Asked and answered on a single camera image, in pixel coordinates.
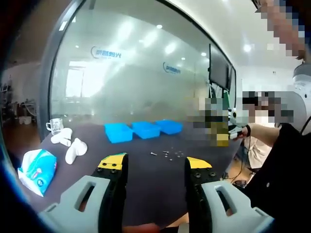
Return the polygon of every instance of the dark table surface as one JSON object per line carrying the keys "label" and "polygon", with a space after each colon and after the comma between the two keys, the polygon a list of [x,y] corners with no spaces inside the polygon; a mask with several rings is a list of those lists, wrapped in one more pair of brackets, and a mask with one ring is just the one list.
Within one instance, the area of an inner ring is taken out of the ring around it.
{"label": "dark table surface", "polygon": [[[68,148],[52,144],[51,134],[41,143],[42,149],[57,157],[57,170],[44,197],[24,188],[32,207],[40,212],[52,203],[60,202],[60,195],[81,177],[91,175],[103,158],[126,152],[129,154],[129,174],[123,224],[134,226],[154,222],[160,227],[170,225],[187,212],[184,187],[186,156],[209,162],[220,178],[241,143],[230,141],[229,147],[210,146],[203,130],[194,129],[191,123],[185,123],[179,134],[161,134],[147,140],[134,135],[132,141],[117,144],[109,142],[102,125],[84,124],[73,128],[72,141],[75,138],[86,142],[88,150],[72,165],[65,162]],[[168,158],[164,157],[163,150],[170,152]],[[179,155],[183,153],[183,157],[178,158],[176,152]]]}

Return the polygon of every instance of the cable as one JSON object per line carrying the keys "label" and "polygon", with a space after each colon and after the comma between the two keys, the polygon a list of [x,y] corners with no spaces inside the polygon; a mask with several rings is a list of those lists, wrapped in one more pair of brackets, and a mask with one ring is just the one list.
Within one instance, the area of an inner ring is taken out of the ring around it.
{"label": "cable", "polygon": [[[248,150],[247,150],[247,157],[248,157],[248,154],[249,154],[249,150],[251,148],[251,138],[249,138],[249,146],[248,146]],[[234,178],[229,178],[231,181],[231,183],[234,182],[234,180],[242,173],[242,171],[244,170],[244,157],[242,158],[242,163],[241,163],[241,169],[240,169],[240,172],[234,177]]]}
{"label": "cable", "polygon": [[300,131],[300,134],[302,134],[306,128],[306,126],[309,124],[309,121],[311,120],[311,116],[308,118],[308,120],[306,121],[306,123],[304,124],[304,126],[302,127],[302,130]]}

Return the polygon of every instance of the hand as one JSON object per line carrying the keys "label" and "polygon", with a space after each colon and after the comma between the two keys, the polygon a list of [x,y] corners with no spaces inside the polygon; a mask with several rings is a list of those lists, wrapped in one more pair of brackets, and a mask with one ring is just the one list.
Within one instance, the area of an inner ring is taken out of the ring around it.
{"label": "hand", "polygon": [[247,133],[248,133],[247,128],[246,127],[242,128],[241,134],[239,134],[238,137],[233,139],[233,141],[236,141],[236,140],[241,139],[241,138],[246,138],[247,137]]}
{"label": "hand", "polygon": [[160,233],[160,228],[150,223],[134,227],[123,227],[122,233]]}

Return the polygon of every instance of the white cloth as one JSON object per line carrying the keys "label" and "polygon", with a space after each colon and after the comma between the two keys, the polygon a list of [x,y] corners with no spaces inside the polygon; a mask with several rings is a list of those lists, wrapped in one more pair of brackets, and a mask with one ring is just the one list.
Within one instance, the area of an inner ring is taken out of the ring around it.
{"label": "white cloth", "polygon": [[[274,128],[274,123],[269,123],[267,116],[259,116],[255,117],[256,124]],[[244,146],[249,149],[248,159],[251,168],[260,168],[262,167],[264,161],[268,157],[271,147],[264,144],[262,141],[254,138],[254,137],[247,137],[244,141]]]}

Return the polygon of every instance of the glass wall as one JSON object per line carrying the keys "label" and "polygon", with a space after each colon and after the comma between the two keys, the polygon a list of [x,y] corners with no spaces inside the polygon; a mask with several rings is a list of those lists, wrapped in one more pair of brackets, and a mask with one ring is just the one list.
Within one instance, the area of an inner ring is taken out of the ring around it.
{"label": "glass wall", "polygon": [[155,0],[87,0],[56,57],[51,117],[65,125],[186,120],[208,97],[210,43]]}

